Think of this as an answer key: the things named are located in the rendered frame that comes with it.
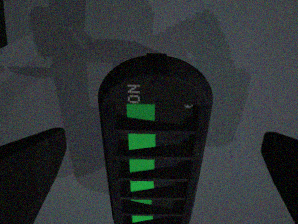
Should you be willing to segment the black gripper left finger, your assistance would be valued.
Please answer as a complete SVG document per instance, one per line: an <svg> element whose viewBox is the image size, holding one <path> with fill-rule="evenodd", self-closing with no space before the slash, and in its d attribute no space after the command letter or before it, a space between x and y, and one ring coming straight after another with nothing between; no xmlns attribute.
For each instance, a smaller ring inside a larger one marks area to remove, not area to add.
<svg viewBox="0 0 298 224"><path fill-rule="evenodd" d="M35 224L65 151L64 128L0 145L0 224Z"/></svg>

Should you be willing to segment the dark grey controller unit with green rocker switches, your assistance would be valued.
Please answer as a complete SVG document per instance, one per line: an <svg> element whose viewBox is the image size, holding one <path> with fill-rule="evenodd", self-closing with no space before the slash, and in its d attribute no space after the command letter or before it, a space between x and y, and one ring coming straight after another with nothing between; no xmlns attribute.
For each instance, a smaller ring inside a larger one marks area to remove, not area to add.
<svg viewBox="0 0 298 224"><path fill-rule="evenodd" d="M213 108L206 77L146 53L106 75L98 107L114 224L189 224Z"/></svg>

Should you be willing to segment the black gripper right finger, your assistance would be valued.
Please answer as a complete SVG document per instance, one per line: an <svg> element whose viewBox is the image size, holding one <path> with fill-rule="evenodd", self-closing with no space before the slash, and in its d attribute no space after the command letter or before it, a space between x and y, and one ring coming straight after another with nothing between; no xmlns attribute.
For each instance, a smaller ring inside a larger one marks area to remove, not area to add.
<svg viewBox="0 0 298 224"><path fill-rule="evenodd" d="M282 201L298 224L298 140L267 132L263 135L261 153Z"/></svg>

